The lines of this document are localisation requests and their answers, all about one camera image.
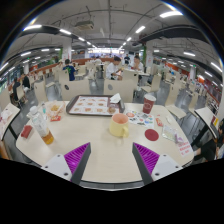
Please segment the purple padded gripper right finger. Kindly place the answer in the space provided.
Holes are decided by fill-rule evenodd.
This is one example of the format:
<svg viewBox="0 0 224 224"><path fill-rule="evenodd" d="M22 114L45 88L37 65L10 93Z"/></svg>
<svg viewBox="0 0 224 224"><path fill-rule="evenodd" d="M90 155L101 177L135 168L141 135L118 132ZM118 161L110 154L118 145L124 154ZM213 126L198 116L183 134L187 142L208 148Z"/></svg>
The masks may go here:
<svg viewBox="0 0 224 224"><path fill-rule="evenodd" d="M145 185L182 169L169 155L159 155L137 143L133 144L132 153Z"/></svg>

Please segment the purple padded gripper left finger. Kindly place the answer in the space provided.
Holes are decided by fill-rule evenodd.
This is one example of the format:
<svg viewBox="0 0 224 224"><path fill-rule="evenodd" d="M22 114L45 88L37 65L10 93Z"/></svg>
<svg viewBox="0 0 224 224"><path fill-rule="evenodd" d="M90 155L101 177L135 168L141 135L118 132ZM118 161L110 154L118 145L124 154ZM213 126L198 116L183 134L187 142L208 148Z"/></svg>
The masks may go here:
<svg viewBox="0 0 224 224"><path fill-rule="evenodd" d="M65 155L56 154L42 169L79 185L90 154L91 144L86 143Z"/></svg>

